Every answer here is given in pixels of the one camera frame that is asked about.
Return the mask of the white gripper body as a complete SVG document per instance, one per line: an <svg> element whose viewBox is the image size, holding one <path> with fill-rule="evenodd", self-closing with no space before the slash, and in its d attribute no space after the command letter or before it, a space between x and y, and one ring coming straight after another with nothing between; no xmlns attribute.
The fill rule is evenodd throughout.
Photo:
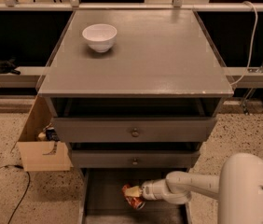
<svg viewBox="0 0 263 224"><path fill-rule="evenodd" d="M167 200L170 191L164 179L149 180L141 186L142 196L149 201Z"/></svg>

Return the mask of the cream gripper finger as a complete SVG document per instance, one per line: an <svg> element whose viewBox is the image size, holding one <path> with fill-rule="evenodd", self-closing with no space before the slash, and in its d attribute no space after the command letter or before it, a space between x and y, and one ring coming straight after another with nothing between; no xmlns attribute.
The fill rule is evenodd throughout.
<svg viewBox="0 0 263 224"><path fill-rule="evenodd" d="M140 186L133 186L133 187L126 188L124 190L124 194L127 197L140 198L142 196L142 193L143 193L143 191L142 191Z"/></svg>

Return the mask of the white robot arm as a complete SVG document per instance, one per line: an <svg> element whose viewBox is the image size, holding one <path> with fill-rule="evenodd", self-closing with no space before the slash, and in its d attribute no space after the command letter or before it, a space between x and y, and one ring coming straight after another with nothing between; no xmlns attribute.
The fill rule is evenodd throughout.
<svg viewBox="0 0 263 224"><path fill-rule="evenodd" d="M173 171L140 186L126 185L122 192L136 210L144 201L185 204L196 192L218 201L218 224L263 224L263 160L252 154L229 157L219 175Z"/></svg>

